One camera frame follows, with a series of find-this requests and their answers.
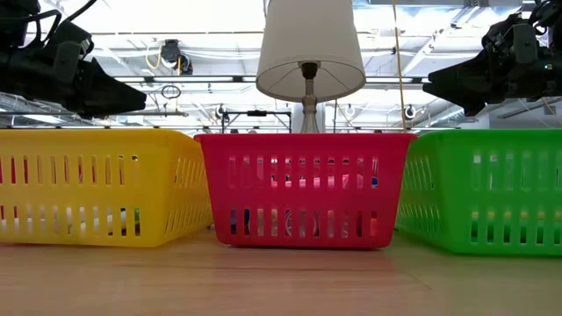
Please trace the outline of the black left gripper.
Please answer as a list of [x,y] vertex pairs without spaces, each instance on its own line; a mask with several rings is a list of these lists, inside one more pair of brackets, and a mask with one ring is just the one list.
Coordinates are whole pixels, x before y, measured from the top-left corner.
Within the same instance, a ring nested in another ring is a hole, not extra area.
[[145,109],[145,93],[107,75],[96,59],[81,62],[82,54],[72,41],[31,48],[0,41],[0,92],[61,104],[88,120]]

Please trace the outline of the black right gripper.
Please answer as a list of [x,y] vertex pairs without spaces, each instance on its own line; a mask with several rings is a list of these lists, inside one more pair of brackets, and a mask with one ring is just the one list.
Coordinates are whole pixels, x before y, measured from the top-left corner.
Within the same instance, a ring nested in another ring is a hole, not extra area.
[[[512,51],[512,27],[531,25],[537,39],[537,59],[516,64]],[[422,90],[463,108],[466,117],[480,113],[486,103],[465,90],[487,90],[501,98],[527,98],[562,95],[562,13],[545,13],[523,18],[513,14],[490,26],[482,39],[483,55],[429,74]]]

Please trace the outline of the yellow plastic basket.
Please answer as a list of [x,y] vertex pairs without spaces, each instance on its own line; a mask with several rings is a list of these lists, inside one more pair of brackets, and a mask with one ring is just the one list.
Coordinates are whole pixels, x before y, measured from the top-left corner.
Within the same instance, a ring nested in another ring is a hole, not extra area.
[[[201,146],[162,129],[4,129],[0,156],[96,156],[104,184],[83,204],[0,219],[0,243],[156,247],[213,222]],[[140,236],[134,209],[140,209]]]

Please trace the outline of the green plastic basket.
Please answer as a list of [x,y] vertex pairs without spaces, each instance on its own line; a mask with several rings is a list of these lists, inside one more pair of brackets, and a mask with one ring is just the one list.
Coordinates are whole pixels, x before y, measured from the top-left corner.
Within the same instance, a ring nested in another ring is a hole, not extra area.
[[457,254],[562,256],[562,129],[422,135],[395,227]]

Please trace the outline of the silver lamp white shade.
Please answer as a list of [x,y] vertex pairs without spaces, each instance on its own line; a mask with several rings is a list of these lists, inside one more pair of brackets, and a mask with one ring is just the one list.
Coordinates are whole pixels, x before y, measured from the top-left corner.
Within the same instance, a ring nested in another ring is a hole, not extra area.
[[302,133],[318,133],[317,104],[366,84],[352,0],[270,0],[256,88],[302,104]]

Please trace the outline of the black frame stand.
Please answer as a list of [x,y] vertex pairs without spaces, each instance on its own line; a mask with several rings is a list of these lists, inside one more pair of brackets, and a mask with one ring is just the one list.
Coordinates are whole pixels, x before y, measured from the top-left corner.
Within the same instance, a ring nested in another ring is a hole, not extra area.
[[265,110],[251,110],[251,111],[227,111],[220,112],[220,130],[225,133],[226,130],[240,117],[254,117],[263,118],[273,116],[289,133],[293,132],[292,128],[292,113],[289,111],[265,111]]

